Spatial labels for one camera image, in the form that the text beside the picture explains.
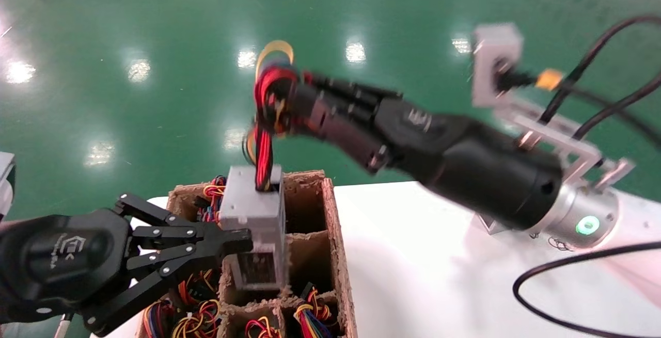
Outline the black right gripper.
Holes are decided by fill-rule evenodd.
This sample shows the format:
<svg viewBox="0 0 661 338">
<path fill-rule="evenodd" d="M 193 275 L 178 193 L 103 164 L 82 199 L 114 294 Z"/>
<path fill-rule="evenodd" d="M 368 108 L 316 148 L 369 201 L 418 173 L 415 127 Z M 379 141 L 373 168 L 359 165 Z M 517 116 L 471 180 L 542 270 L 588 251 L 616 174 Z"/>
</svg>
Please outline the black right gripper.
<svg viewBox="0 0 661 338">
<path fill-rule="evenodd" d="M 390 167 L 512 229 L 540 222 L 562 186 L 552 153 L 522 149 L 472 117 L 427 112 L 383 87 L 305 72 L 289 111 L 296 131 L 332 144 L 370 175 Z"/>
</svg>

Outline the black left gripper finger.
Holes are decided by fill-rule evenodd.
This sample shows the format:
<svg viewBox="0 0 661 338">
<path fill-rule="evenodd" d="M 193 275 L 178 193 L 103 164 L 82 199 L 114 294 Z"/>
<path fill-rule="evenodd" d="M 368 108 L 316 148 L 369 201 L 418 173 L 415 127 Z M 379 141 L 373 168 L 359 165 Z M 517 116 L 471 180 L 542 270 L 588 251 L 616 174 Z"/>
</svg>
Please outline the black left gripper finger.
<svg viewBox="0 0 661 338">
<path fill-rule="evenodd" d="M 165 250 L 177 246 L 201 247 L 212 255 L 226 256 L 253 249 L 249 229 L 222 230 L 212 222 L 191 222 L 131 193 L 120 196 L 115 212 L 144 222 L 131 237 L 143 249 Z"/>
</svg>

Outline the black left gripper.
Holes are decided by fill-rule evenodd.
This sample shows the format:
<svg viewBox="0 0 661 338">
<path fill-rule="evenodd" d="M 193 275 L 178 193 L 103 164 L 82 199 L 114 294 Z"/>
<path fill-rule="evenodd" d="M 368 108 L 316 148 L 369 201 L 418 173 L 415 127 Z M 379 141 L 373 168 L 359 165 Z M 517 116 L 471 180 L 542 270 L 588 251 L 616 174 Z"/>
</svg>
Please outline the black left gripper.
<svg viewBox="0 0 661 338">
<path fill-rule="evenodd" d="M 146 265 L 123 273 L 130 281 L 147 271 L 134 286 L 116 284 L 130 230 L 109 209 L 2 223 L 2 324 L 83 309 L 85 328 L 107 336 L 192 273 L 219 267 L 224 258 L 222 246 L 170 247 L 139 256 Z"/>
</svg>

